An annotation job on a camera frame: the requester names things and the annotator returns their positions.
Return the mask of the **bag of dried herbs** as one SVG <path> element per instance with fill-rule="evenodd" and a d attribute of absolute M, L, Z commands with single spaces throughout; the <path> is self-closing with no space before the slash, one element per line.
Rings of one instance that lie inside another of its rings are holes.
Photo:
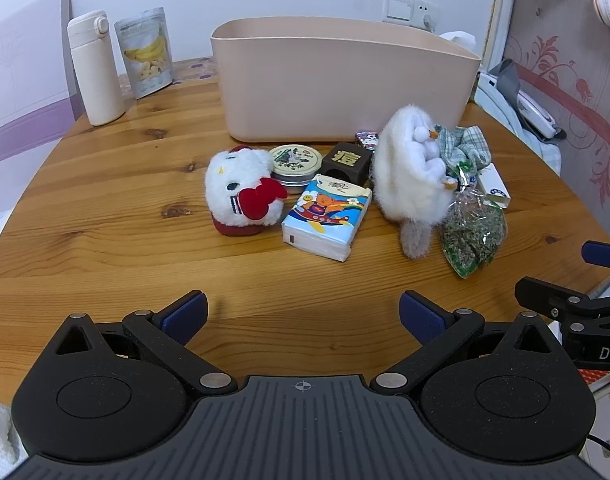
<path fill-rule="evenodd" d="M 459 276 L 491 263 L 506 238 L 502 209 L 477 188 L 471 162 L 457 166 L 459 188 L 441 225 L 443 254 Z"/>

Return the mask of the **white hotel supplies box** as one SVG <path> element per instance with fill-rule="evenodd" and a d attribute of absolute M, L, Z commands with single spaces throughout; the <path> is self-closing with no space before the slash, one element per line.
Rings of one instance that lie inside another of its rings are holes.
<path fill-rule="evenodd" d="M 488 202 L 494 203 L 502 209 L 509 207 L 511 195 L 492 162 L 478 173 L 477 186 Z"/>

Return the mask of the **green checked cloth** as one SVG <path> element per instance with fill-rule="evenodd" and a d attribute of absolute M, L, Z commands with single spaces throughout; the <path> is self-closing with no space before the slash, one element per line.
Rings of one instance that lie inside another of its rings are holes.
<path fill-rule="evenodd" d="M 447 129 L 437 125 L 435 130 L 439 135 L 439 156 L 445 162 L 447 174 L 457 176 L 461 165 L 476 174 L 491 163 L 491 152 L 479 126 Z"/>

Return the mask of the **white fluffy duck plush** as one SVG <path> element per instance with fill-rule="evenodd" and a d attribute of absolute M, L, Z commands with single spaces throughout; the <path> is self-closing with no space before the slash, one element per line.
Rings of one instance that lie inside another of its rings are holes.
<path fill-rule="evenodd" d="M 401 107 L 380 132 L 372 182 L 383 216 L 399 226 L 404 255 L 425 256 L 457 185 L 448 181 L 434 122 L 421 107 Z"/>

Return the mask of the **white red kitty plush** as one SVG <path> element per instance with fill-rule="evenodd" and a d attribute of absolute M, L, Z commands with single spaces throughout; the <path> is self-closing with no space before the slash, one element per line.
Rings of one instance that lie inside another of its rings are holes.
<path fill-rule="evenodd" d="M 205 172 L 205 200 L 220 234 L 251 236 L 280 220 L 288 192 L 272 171 L 271 155 L 247 145 L 212 157 Z"/>

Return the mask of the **cartoon bear tissue pack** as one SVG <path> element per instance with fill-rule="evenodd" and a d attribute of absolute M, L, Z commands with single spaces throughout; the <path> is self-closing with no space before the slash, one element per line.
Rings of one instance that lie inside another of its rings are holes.
<path fill-rule="evenodd" d="M 344 262 L 371 200 L 370 188 L 316 174 L 283 219 L 282 240 L 303 252 Z"/>

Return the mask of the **round tin with yellow lid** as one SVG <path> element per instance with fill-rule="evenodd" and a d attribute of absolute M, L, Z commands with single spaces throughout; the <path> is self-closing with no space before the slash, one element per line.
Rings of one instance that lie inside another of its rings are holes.
<path fill-rule="evenodd" d="M 273 161 L 271 176 L 289 194 L 302 193 L 322 165 L 322 154 L 308 145 L 283 144 L 272 148 L 269 154 Z"/>

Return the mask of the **small kitty patterned box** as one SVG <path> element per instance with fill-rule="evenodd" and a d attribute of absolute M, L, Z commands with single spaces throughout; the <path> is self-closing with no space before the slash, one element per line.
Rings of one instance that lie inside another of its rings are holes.
<path fill-rule="evenodd" d="M 379 134 L 376 131 L 357 131 L 355 141 L 365 150 L 373 152 L 378 145 Z"/>

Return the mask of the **light blue bedding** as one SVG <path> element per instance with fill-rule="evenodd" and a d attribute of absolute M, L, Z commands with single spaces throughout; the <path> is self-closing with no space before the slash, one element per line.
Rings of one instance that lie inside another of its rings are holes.
<path fill-rule="evenodd" d="M 505 126 L 514 136 L 527 145 L 541 158 L 558 176 L 562 169 L 560 149 L 554 144 L 546 144 L 537 139 L 534 133 L 525 129 L 518 119 L 518 114 L 506 98 L 496 89 L 496 77 L 480 72 L 477 88 L 473 96 L 474 102 Z"/>

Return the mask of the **dark brown wooden cube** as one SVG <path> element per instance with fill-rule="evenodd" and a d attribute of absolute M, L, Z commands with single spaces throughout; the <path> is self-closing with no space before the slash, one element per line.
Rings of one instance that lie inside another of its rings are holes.
<path fill-rule="evenodd" d="M 372 152 L 358 144 L 338 143 L 322 159 L 319 172 L 357 185 L 365 185 L 370 174 Z"/>

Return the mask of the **white thermos bottle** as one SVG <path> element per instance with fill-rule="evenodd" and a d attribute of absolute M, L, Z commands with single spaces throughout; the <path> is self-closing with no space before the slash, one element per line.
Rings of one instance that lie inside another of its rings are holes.
<path fill-rule="evenodd" d="M 92 11 L 72 18 L 66 31 L 89 124 L 102 126 L 114 122 L 125 113 L 125 104 L 106 12 Z"/>

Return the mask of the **beige plastic storage bin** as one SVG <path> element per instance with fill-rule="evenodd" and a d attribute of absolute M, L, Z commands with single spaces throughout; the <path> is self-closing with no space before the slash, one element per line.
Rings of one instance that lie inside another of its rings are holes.
<path fill-rule="evenodd" d="M 211 44 L 227 129 L 249 143 L 351 140 L 408 104 L 454 128 L 480 69 L 431 32 L 348 18 L 240 18 Z"/>

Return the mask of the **banana chips pouch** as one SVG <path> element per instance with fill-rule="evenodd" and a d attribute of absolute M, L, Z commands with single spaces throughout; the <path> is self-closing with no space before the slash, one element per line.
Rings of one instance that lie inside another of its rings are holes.
<path fill-rule="evenodd" d="M 162 6 L 124 18 L 114 25 L 130 89 L 136 99 L 174 81 L 171 48 Z"/>

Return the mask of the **white wall switch socket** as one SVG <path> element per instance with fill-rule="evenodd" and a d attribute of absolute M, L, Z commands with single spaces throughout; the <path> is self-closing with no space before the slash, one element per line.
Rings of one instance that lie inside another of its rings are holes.
<path fill-rule="evenodd" d="M 381 21 L 435 32 L 441 10 L 427 0 L 383 0 Z"/>

